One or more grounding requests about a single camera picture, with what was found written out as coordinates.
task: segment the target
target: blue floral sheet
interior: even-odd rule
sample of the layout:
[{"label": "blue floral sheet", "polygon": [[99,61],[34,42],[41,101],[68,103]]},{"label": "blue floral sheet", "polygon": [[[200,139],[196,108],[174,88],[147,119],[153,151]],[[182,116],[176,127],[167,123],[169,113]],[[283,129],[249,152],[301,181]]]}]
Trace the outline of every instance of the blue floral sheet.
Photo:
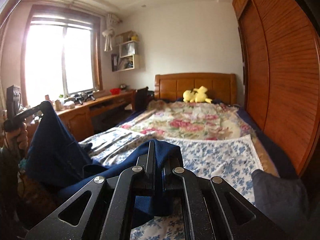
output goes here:
[{"label": "blue floral sheet", "polygon": [[[91,158],[103,165],[112,165],[122,162],[142,142],[152,138],[180,146],[185,168],[206,179],[221,176],[254,204],[251,173],[256,169],[263,170],[263,167],[250,135],[221,141],[189,140],[161,138],[155,132],[141,134],[122,128],[112,128],[87,138],[83,143],[93,143],[89,153]],[[131,239],[185,239],[180,201],[175,200],[172,215],[155,217],[133,229]]]}]

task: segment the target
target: yellow plush toy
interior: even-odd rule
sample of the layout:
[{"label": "yellow plush toy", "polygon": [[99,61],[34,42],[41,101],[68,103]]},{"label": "yellow plush toy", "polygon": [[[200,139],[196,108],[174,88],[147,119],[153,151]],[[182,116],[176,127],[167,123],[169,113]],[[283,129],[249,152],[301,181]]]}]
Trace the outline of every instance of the yellow plush toy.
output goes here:
[{"label": "yellow plush toy", "polygon": [[183,101],[184,102],[196,102],[196,103],[211,103],[212,99],[209,99],[206,95],[206,92],[208,91],[207,88],[204,86],[201,86],[200,88],[195,88],[193,91],[186,90],[183,93]]}]

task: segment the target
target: human hand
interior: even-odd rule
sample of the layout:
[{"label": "human hand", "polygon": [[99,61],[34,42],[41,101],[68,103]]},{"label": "human hand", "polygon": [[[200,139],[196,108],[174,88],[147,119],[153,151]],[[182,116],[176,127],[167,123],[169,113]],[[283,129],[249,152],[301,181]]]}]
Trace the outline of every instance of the human hand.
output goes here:
[{"label": "human hand", "polygon": [[19,149],[26,150],[28,148],[28,132],[26,130],[27,125],[23,123],[23,126],[19,129],[12,131],[12,132],[6,132],[5,137],[6,140],[4,140],[5,146],[13,151],[16,149],[15,144],[18,143]]}]

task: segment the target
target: wooden chair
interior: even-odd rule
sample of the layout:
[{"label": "wooden chair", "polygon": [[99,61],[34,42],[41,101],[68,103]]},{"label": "wooden chair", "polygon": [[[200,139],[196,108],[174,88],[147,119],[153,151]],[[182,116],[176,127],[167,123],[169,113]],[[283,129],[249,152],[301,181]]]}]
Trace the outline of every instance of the wooden chair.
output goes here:
[{"label": "wooden chair", "polygon": [[147,108],[148,105],[148,87],[137,89],[132,93],[132,110],[139,112]]}]

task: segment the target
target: wooden window frame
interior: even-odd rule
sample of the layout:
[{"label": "wooden window frame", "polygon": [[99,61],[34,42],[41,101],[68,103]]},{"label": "wooden window frame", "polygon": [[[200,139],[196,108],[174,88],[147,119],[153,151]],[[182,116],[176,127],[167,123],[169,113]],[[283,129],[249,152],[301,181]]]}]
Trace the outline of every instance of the wooden window frame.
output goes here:
[{"label": "wooden window frame", "polygon": [[102,84],[102,70],[101,70],[101,50],[100,50],[100,21],[101,18],[82,12],[77,11],[69,8],[63,7],[56,7],[56,6],[48,6],[48,5],[33,5],[31,7],[24,35],[23,35],[23,42],[21,48],[21,61],[20,61],[20,82],[21,82],[21,93],[22,93],[22,103],[24,106],[28,105],[27,94],[26,94],[26,78],[25,78],[25,57],[26,57],[26,45],[27,45],[27,37],[28,32],[31,24],[32,17],[34,14],[38,13],[46,13],[52,15],[61,15],[61,14],[68,14],[70,16],[74,16],[79,20],[85,22],[91,22],[93,24],[93,41],[92,41],[92,60],[93,60],[93,69],[94,69],[94,76],[93,79],[95,80],[96,88],[99,90],[103,90]]}]

